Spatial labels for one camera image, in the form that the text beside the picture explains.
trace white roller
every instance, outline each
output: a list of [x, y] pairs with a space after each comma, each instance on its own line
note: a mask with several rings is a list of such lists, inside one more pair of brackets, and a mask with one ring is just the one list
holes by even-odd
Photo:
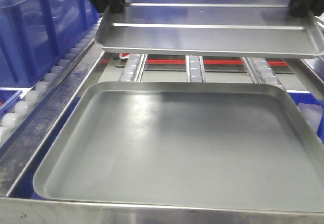
[[0, 127], [0, 142], [6, 140], [9, 137], [10, 129], [6, 127]]
[[36, 91], [40, 91], [40, 92], [46, 92], [49, 87], [50, 87], [50, 83], [48, 81], [39, 81], [35, 85]]
[[63, 66], [63, 67], [67, 67], [69, 64], [71, 63], [70, 60], [60, 60], [59, 63], [57, 64], [58, 66]]
[[70, 49], [70, 53], [71, 54], [75, 54], [75, 55], [77, 55], [77, 54], [79, 54], [80, 53], [80, 49], [77, 49], [77, 48], [72, 48], [72, 49]]
[[15, 106], [15, 113], [25, 115], [32, 111], [35, 103], [30, 101], [19, 101]]
[[32, 103], [39, 102], [42, 99], [43, 92], [32, 90], [29, 91], [25, 96], [25, 101], [29, 101]]
[[51, 69], [51, 73], [59, 75], [62, 73], [63, 70], [64, 70], [63, 66], [53, 66], [53, 68]]
[[58, 75], [54, 74], [54, 73], [47, 73], [47, 74], [45, 74], [43, 80], [47, 81], [47, 82], [53, 82], [53, 81], [55, 81], [57, 76]]
[[2, 126], [7, 128], [14, 128], [22, 121], [22, 115], [17, 113], [7, 113], [2, 118]]

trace metal surface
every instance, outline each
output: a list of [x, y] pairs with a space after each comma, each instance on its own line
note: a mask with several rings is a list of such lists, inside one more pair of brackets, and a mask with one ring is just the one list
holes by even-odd
[[33, 185], [47, 199], [323, 212], [323, 166], [324, 146], [276, 87], [106, 82]]
[[324, 214], [0, 198], [2, 224], [322, 224]]
[[32, 121], [15, 132], [10, 147], [2, 152], [0, 159], [1, 196], [10, 195], [15, 184], [55, 127], [55, 123], [96, 65], [97, 58], [103, 54], [96, 45], [87, 48], [84, 52], [87, 53], [85, 55], [83, 53], [69, 65], [66, 72], [49, 90], [43, 102], [29, 116], [27, 121], [31, 119]]
[[127, 0], [107, 10], [96, 42], [109, 52], [314, 58], [324, 37], [314, 16], [292, 17], [290, 0]]

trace silver baking tray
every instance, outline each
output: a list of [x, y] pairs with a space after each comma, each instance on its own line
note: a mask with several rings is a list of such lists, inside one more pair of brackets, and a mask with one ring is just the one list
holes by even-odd
[[46, 199], [324, 212], [324, 147], [269, 85], [104, 82], [39, 166]]
[[310, 12], [292, 17], [290, 0], [126, 0], [106, 10], [96, 42], [108, 52], [313, 58], [324, 37]]

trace stainless steel frame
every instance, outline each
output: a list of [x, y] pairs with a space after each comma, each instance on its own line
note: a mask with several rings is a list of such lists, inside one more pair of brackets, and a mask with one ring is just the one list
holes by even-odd
[[3, 224], [322, 224], [324, 214], [0, 198], [0, 222]]

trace tray rim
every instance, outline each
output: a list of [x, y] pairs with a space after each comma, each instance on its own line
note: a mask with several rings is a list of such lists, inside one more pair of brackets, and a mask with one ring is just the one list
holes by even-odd
[[[107, 8], [104, 12], [102, 21], [109, 21], [112, 19], [113, 15], [109, 12], [109, 8]], [[240, 52], [240, 51], [226, 51], [226, 50], [200, 50], [197, 51], [195, 49], [161, 49], [161, 48], [137, 48], [137, 47], [123, 47], [123, 46], [107, 46], [105, 45], [104, 36], [101, 35], [101, 31], [107, 30], [111, 25], [108, 23], [100, 23], [98, 28], [98, 32], [95, 36], [95, 43], [101, 47], [103, 50], [110, 52], [110, 53], [119, 53], [123, 51], [125, 53], [143, 53], [143, 54], [168, 54], [168, 55], [195, 55], [195, 56], [241, 56], [241, 57], [272, 57], [272, 58], [292, 58], [292, 59], [314, 59], [318, 56], [324, 54], [324, 35], [321, 32], [315, 17], [312, 12], [303, 18], [303, 20], [308, 20], [308, 26], [306, 26], [305, 30], [307, 32], [307, 36], [309, 39], [309, 43], [312, 45], [312, 49], [314, 52], [309, 53], [282, 53], [282, 52]]]
[[38, 166], [33, 180], [33, 188], [35, 192], [41, 197], [48, 200], [58, 201], [78, 201], [78, 202], [99, 202], [99, 203], [111, 203], [118, 205], [143, 205], [133, 203], [114, 203], [109, 201], [89, 201], [89, 200], [71, 200], [68, 198], [55, 198], [46, 193], [46, 191], [40, 186], [39, 183], [45, 183], [51, 175], [54, 163], [57, 161], [60, 153], [64, 150], [66, 142], [71, 136], [73, 130], [69, 130], [69, 125], [78, 122], [83, 114], [77, 114], [79, 108], [85, 109], [88, 102], [93, 96], [101, 92], [183, 92], [183, 93], [222, 93], [222, 94], [264, 94], [270, 97], [274, 97], [288, 108], [286, 116], [289, 121], [297, 122], [298, 128], [302, 128], [302, 132], [296, 132], [298, 137], [301, 139], [301, 144], [306, 147], [306, 151], [312, 155], [312, 165], [314, 166], [319, 178], [324, 181], [324, 145], [318, 138], [318, 136], [312, 131], [310, 125], [303, 117], [301, 112], [298, 110], [297, 105], [289, 94], [275, 86], [267, 84], [247, 84], [247, 83], [185, 83], [185, 82], [100, 82], [89, 87], [77, 106], [73, 110], [71, 116], [66, 121], [65, 125], [61, 129], [60, 133], [56, 137], [55, 141], [51, 145], [50, 149], [46, 153], [41, 164]]

